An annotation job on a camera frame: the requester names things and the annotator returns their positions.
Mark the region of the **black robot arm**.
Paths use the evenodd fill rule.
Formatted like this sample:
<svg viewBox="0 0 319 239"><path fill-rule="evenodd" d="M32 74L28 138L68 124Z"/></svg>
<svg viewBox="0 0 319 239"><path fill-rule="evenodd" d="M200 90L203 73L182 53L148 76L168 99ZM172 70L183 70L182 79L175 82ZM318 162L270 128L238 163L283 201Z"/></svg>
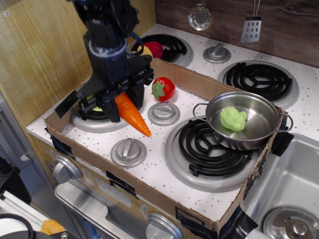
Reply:
<svg viewBox="0 0 319 239"><path fill-rule="evenodd" d="M84 114L98 106L111 122L120 121L116 97L126 93L137 109L144 104L145 86L153 79L152 57L143 50L127 52L127 39L139 23L138 10L128 0L74 0L73 6L87 28L83 36L92 67L88 82L77 93Z"/></svg>

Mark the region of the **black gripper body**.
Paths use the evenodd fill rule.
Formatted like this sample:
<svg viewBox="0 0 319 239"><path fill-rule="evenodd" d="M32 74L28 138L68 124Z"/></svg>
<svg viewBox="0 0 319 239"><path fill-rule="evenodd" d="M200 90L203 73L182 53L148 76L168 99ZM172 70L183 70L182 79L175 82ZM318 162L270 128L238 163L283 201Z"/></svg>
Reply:
<svg viewBox="0 0 319 239"><path fill-rule="evenodd" d="M116 98L126 92L132 81L142 79L144 86L151 83L154 76L151 56L142 54L128 58L125 45L114 54L99 54L94 51L90 41L85 41L84 44L93 71L78 92L80 100L85 100L87 96L96 96L98 103L100 97Z"/></svg>

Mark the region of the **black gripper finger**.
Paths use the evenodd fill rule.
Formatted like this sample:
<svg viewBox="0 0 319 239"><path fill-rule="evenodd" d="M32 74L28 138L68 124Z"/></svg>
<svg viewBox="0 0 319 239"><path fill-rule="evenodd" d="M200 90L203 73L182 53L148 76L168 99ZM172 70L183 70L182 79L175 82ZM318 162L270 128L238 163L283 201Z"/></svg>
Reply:
<svg viewBox="0 0 319 239"><path fill-rule="evenodd" d="M114 98L100 97L98 106L108 116L111 122L120 122L118 106Z"/></svg>
<svg viewBox="0 0 319 239"><path fill-rule="evenodd" d="M130 98L138 110L140 110L144 105L144 93L145 88L142 79L130 82L129 88L126 90L126 95Z"/></svg>

